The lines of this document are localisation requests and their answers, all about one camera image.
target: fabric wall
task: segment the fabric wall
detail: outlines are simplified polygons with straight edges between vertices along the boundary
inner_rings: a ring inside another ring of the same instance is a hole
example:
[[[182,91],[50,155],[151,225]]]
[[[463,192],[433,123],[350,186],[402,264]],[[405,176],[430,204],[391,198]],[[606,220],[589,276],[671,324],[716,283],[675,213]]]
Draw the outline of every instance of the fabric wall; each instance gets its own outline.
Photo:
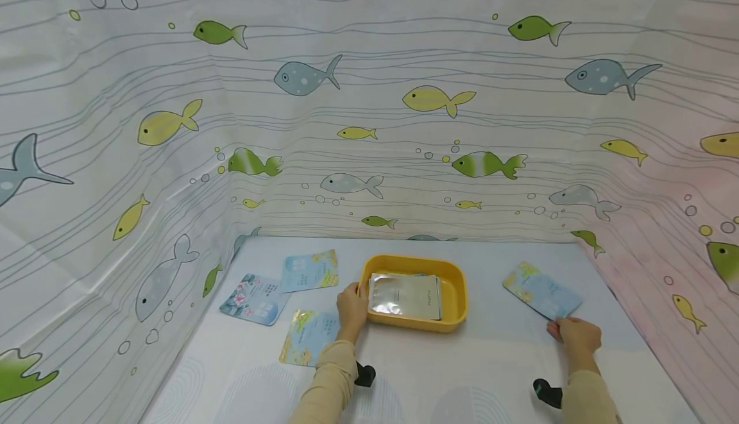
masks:
[[[253,233],[579,241],[731,422],[738,5],[0,0],[0,423],[136,423]]]

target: yellow plastic tray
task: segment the yellow plastic tray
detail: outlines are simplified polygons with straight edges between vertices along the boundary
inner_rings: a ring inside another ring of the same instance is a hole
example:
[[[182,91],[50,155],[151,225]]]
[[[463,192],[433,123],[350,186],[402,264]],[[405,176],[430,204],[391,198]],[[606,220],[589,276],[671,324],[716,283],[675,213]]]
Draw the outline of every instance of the yellow plastic tray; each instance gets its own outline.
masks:
[[[464,273],[446,260],[422,259],[409,255],[375,255],[364,265],[360,284],[369,289],[371,274],[398,273],[436,275],[441,280],[441,320],[423,320],[387,315],[368,309],[368,318],[374,323],[390,324],[414,330],[452,332],[467,318],[467,283]]]

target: beige sleeve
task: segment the beige sleeve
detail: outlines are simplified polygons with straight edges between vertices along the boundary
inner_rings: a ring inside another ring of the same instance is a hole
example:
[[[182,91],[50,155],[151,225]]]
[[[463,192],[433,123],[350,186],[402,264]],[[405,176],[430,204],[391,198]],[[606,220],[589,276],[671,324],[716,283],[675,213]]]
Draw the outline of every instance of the beige sleeve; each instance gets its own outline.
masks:
[[[562,399],[564,424],[619,424],[605,381],[592,371],[575,371]]]
[[[336,341],[324,347],[316,375],[287,424],[337,424],[354,392],[357,364],[354,344]]]

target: person's arm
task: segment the person's arm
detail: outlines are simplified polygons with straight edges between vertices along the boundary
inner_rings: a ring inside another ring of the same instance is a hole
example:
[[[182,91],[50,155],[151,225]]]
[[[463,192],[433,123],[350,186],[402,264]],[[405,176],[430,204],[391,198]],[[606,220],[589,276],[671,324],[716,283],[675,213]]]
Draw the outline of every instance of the person's arm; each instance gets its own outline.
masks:
[[[579,318],[567,318],[549,322],[547,331],[564,343],[568,359],[570,380],[562,399],[563,423],[620,423],[594,356],[601,346],[600,328]]]
[[[341,328],[316,363],[316,374],[287,424],[337,424],[354,392],[357,364],[354,348],[368,317],[368,297],[353,283],[336,298]]]

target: blue packet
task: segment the blue packet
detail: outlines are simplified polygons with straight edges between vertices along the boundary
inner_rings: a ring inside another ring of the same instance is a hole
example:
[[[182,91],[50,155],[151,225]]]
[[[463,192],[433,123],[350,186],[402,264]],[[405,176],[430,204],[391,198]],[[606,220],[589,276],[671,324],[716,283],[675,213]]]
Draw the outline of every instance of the blue packet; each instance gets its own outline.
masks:
[[[280,291],[278,280],[247,273],[219,309],[232,317],[272,326],[288,299],[290,294]]]
[[[282,292],[325,288],[339,284],[339,262],[336,251],[291,255],[282,264]]]
[[[550,320],[570,316],[582,303],[580,294],[555,282],[528,262],[521,262],[511,272],[504,287]]]
[[[297,310],[282,345],[280,362],[315,366],[321,350],[336,339],[339,327],[338,313]]]

